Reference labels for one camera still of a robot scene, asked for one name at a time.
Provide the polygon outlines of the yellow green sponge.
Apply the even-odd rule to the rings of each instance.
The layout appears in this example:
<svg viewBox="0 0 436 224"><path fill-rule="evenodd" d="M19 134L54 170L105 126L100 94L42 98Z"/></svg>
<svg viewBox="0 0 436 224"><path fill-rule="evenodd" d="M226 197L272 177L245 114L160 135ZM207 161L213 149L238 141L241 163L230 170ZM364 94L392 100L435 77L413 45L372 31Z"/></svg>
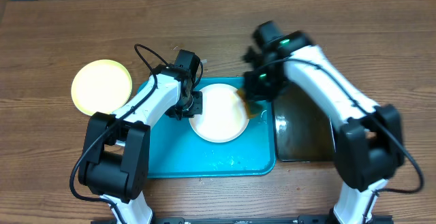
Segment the yellow green sponge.
<svg viewBox="0 0 436 224"><path fill-rule="evenodd" d="M256 103L255 101L249 101L246 98L244 89L238 89L236 94L240 97L243 103L248 119L255 118L262 113L263 110L262 105Z"/></svg>

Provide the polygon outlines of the white plate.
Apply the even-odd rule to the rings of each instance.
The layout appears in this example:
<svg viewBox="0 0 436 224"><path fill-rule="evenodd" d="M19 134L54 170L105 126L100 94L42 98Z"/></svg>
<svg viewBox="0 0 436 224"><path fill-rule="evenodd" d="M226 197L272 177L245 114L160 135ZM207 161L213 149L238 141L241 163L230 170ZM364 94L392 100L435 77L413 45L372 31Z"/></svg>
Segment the white plate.
<svg viewBox="0 0 436 224"><path fill-rule="evenodd" d="M237 88L229 84L210 84L202 92L202 113L189 119L194 132L213 143L236 139L247 128L249 119Z"/></svg>

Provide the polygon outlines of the yellow green plate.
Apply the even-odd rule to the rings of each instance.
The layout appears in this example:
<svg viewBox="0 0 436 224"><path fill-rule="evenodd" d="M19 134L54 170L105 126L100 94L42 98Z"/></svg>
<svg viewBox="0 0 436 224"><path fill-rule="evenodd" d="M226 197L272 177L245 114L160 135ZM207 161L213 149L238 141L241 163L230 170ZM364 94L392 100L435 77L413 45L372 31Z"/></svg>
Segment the yellow green plate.
<svg viewBox="0 0 436 224"><path fill-rule="evenodd" d="M75 107L88 116L114 112L127 103L131 92L130 73L110 59L88 63L75 75L71 85Z"/></svg>

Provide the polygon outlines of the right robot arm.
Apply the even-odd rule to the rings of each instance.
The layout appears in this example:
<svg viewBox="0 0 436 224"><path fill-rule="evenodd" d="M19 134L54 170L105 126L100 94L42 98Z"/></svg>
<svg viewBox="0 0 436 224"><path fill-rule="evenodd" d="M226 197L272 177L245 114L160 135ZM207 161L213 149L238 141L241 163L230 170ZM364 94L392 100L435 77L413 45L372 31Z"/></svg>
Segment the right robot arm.
<svg viewBox="0 0 436 224"><path fill-rule="evenodd" d="M259 101L273 101L289 82L297 84L330 119L333 161L343 180L338 202L325 223L392 223L372 210L389 179L404 164L401 116L355 88L302 31L288 35L273 22L253 33L257 48L243 59L253 67L238 91L247 114L259 114Z"/></svg>

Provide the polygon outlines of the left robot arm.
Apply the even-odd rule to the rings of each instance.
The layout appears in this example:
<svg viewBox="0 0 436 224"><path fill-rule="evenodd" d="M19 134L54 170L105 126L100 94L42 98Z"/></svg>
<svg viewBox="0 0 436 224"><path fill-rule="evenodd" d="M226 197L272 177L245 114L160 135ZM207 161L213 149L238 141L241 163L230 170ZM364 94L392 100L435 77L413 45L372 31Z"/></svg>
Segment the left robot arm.
<svg viewBox="0 0 436 224"><path fill-rule="evenodd" d="M153 68L146 86L122 108L94 113L70 176L73 196L109 205L113 223L153 223L142 192L151 129L163 115L180 121L202 113L202 93L195 91L202 73L200 58L180 50L173 64Z"/></svg>

